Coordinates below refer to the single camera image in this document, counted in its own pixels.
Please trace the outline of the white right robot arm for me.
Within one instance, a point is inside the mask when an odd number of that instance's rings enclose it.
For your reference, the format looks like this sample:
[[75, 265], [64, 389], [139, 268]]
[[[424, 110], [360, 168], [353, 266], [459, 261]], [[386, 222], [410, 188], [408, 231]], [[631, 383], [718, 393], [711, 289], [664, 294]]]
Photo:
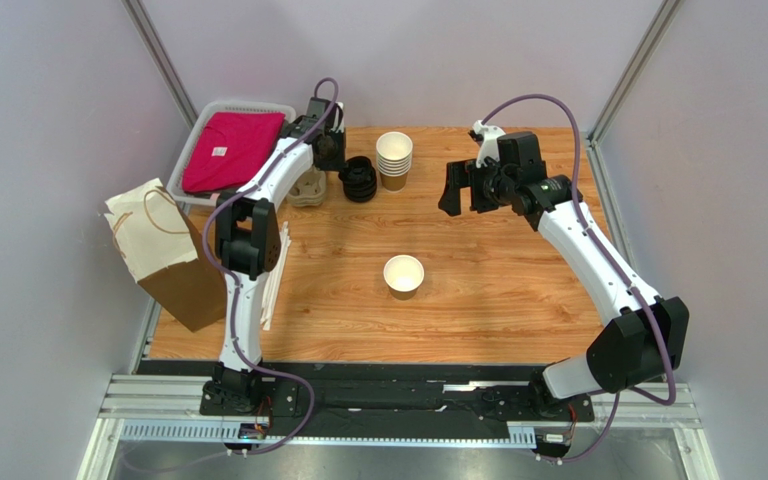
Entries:
[[548, 175], [533, 132], [507, 134], [479, 125], [469, 135], [478, 156], [448, 163], [439, 208], [449, 216], [461, 214], [464, 188], [474, 212], [511, 208], [561, 254], [603, 324], [584, 353], [545, 367], [531, 380], [537, 399], [551, 405], [671, 378], [688, 327], [685, 303], [662, 296], [636, 274], [599, 229], [571, 179]]

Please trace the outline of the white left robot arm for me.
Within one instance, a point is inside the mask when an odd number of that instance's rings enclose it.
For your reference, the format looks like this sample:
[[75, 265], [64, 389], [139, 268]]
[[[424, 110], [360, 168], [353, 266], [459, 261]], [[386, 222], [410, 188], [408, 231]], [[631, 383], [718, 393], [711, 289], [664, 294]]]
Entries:
[[250, 411], [263, 399], [260, 315], [266, 283], [281, 258], [277, 210], [311, 168], [339, 171], [345, 165], [343, 106], [313, 97], [307, 112], [283, 125], [271, 156], [235, 192], [225, 191], [210, 216], [214, 252], [225, 276], [225, 338], [204, 397]]

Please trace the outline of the brown paper coffee cup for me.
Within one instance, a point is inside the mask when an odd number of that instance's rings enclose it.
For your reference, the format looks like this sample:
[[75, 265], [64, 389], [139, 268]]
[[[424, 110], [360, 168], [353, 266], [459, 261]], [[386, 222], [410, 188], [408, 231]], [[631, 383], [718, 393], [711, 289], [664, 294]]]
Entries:
[[413, 256], [396, 255], [386, 262], [382, 274], [390, 294], [397, 300], [408, 300], [422, 285], [425, 269]]

